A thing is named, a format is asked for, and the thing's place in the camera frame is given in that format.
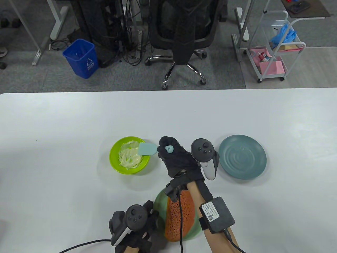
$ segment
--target white table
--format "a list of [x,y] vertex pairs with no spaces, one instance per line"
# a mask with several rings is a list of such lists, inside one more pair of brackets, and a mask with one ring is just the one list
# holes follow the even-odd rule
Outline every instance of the white table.
[[[109,238],[114,211],[154,199],[170,180],[164,164],[153,157],[138,175],[118,174],[108,162],[118,139],[168,135],[189,148],[203,137],[218,148],[233,134],[256,139],[268,158],[255,180],[219,167],[206,181],[233,214],[241,248],[336,252],[336,98],[336,88],[2,94],[0,252],[56,253]],[[184,250],[210,252],[202,234]]]

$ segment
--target pink paper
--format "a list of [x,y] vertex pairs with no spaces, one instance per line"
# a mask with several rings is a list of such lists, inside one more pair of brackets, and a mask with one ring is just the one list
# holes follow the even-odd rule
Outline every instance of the pink paper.
[[[261,74],[264,74],[268,67],[269,62],[260,62],[260,68],[261,68]],[[267,75],[273,75],[273,74],[284,74],[284,68],[281,61],[273,61],[270,65]]]

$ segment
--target hand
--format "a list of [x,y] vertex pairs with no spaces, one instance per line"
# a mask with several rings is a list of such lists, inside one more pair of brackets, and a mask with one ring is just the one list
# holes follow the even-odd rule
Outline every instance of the hand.
[[[132,231],[127,234],[123,240],[115,247],[115,253],[123,253],[126,247],[139,248],[143,253],[150,253],[151,242],[148,241],[153,232],[157,229],[156,222],[159,216],[158,211],[153,210],[153,202],[148,200],[143,207],[148,212],[148,218],[146,225],[139,231]],[[113,218],[109,221],[109,229],[111,234],[114,233],[125,216],[125,212],[119,211],[115,212],[118,215],[113,215]]]
[[[173,152],[168,153],[165,149],[166,146],[173,146]],[[179,142],[172,137],[164,136],[159,141],[157,148],[158,156],[164,162],[168,175],[176,178],[181,174],[187,174],[189,182],[198,179],[204,179],[201,173],[201,165],[192,157],[190,152],[187,152]]]

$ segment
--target forearm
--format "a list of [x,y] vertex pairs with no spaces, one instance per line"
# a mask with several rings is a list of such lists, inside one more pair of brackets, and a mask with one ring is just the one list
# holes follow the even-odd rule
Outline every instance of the forearm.
[[139,248],[131,248],[131,247],[126,247],[124,253],[138,253]]
[[[205,203],[204,198],[202,197],[198,186],[195,182],[191,182],[187,184],[187,188],[192,196],[195,208],[198,213],[198,217],[201,218],[201,212],[199,210],[199,207]],[[233,232],[230,228],[228,228],[228,231],[230,232],[232,236],[233,242],[238,245]],[[204,230],[204,234],[206,237],[206,240],[212,250],[212,253],[239,253],[237,249],[235,249],[231,243],[227,240],[224,233],[216,233],[212,234],[209,229]]]

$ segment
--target green bowl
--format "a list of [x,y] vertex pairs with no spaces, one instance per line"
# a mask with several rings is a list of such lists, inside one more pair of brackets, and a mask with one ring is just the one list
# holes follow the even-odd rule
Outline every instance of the green bowl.
[[[158,231],[165,236],[165,223],[166,223],[166,211],[167,211],[167,196],[162,190],[153,204],[153,209],[159,212],[158,217]],[[199,223],[199,218],[197,214],[197,210],[195,210],[194,224],[188,234],[183,237],[183,241],[191,240],[196,237],[201,232],[201,226]]]
[[129,137],[124,137],[123,139],[120,139],[117,141],[113,146],[112,149],[110,150],[110,155],[109,155],[109,160],[111,166],[115,169],[115,171],[125,174],[125,175],[131,175],[135,174],[137,172],[140,172],[143,168],[146,167],[146,165],[149,163],[150,156],[143,156],[142,161],[136,168],[132,169],[127,169],[123,166],[120,166],[119,162],[119,151],[124,143],[128,143],[129,141],[137,141],[139,143],[145,142],[141,138],[134,137],[134,136],[129,136]]

